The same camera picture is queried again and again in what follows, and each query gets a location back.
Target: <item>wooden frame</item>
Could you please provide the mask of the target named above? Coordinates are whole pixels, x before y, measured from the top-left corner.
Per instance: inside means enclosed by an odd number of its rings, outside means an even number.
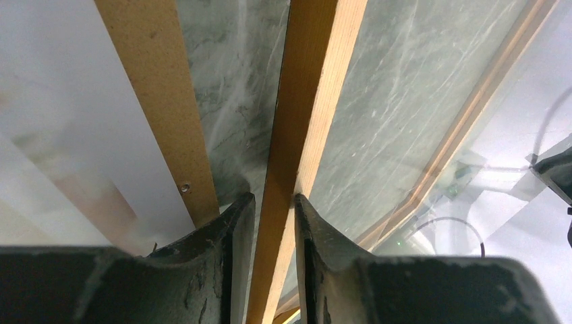
[[[508,71],[526,50],[558,2],[559,0],[531,0],[527,3],[425,167],[423,176],[417,180],[414,186],[416,189],[399,205],[397,211],[382,217],[357,238],[356,242],[361,247],[373,250],[417,211]],[[287,301],[277,308],[275,323],[285,323],[281,321],[283,313],[292,314],[293,311],[299,311],[298,294],[292,291],[289,295]]]
[[[201,227],[219,215],[219,204],[175,0],[95,3],[190,217]]]
[[[310,195],[367,0],[292,0],[247,323],[271,323],[294,249],[293,194]]]

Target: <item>screw hole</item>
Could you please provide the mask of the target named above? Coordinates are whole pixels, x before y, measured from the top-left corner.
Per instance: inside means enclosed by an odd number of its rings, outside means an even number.
[[[183,184],[180,189],[181,192],[185,194],[191,190],[191,186],[189,184]]]

